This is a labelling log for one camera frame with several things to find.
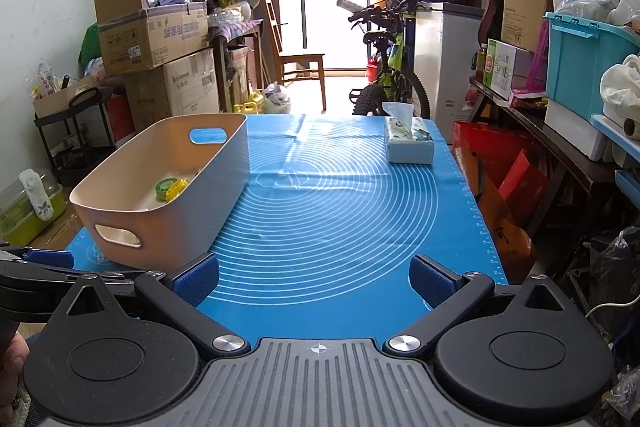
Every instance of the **bicycle seat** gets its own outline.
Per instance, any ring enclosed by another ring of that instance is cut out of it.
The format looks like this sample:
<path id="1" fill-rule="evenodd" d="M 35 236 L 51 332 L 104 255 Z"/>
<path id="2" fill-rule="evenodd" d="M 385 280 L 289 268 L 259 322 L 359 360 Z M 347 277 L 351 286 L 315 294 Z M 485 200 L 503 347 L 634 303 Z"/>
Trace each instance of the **bicycle seat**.
<path id="1" fill-rule="evenodd" d="M 367 32 L 362 38 L 362 42 L 365 44 L 373 44 L 377 40 L 385 39 L 385 41 L 396 42 L 396 36 L 390 32 L 376 31 Z"/>

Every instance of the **cable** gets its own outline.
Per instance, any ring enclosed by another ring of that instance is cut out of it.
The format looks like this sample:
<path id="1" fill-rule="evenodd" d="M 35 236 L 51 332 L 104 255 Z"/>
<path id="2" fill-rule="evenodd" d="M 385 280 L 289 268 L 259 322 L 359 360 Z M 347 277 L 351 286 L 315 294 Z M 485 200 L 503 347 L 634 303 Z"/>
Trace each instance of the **cable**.
<path id="1" fill-rule="evenodd" d="M 631 302 L 626 304 L 617 304 L 613 302 L 606 302 L 604 304 L 598 304 L 595 308 L 592 308 L 589 313 L 587 313 L 584 318 L 588 319 L 589 315 L 591 315 L 594 311 L 599 310 L 600 308 L 629 308 L 629 306 L 633 306 L 636 302 L 640 301 L 640 295 L 633 299 Z"/>

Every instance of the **green plastic container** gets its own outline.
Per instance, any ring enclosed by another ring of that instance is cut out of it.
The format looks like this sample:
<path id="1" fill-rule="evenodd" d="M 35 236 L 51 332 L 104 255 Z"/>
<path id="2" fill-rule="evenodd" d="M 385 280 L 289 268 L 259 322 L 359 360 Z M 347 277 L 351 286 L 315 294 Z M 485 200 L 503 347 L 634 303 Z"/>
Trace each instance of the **green plastic container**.
<path id="1" fill-rule="evenodd" d="M 53 217 L 42 221 L 33 210 L 31 201 L 19 180 L 0 192 L 0 237 L 14 246 L 26 246 L 42 230 L 58 219 L 66 209 L 65 197 L 53 174 L 47 169 L 35 169 L 53 206 Z"/>

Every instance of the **bottle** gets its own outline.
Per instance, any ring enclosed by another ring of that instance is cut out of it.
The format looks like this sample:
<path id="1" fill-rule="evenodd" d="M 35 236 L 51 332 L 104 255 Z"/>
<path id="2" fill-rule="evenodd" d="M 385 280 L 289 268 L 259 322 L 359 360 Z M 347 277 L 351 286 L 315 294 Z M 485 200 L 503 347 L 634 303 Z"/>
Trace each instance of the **bottle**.
<path id="1" fill-rule="evenodd" d="M 38 79 L 40 80 L 40 93 L 42 96 L 53 94 L 57 91 L 51 67 L 46 62 L 41 62 L 38 65 Z"/>
<path id="2" fill-rule="evenodd" d="M 478 57 L 476 58 L 476 82 L 482 84 L 484 79 L 484 65 L 486 64 L 486 49 L 487 45 L 482 44 L 480 51 L 478 51 Z"/>

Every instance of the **beige plastic basket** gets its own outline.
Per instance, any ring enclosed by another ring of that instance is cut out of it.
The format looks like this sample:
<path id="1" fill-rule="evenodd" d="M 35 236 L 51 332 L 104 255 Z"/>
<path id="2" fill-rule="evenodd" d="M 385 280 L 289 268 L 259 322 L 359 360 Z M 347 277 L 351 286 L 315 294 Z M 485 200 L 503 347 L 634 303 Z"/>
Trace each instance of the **beige plastic basket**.
<path id="1" fill-rule="evenodd" d="M 224 142 L 202 143 L 216 132 Z M 162 203 L 155 188 L 166 178 L 190 183 Z M 70 201 L 105 257 L 171 272 L 209 249 L 248 178 L 245 115 L 174 116 L 109 156 L 71 192 Z"/>

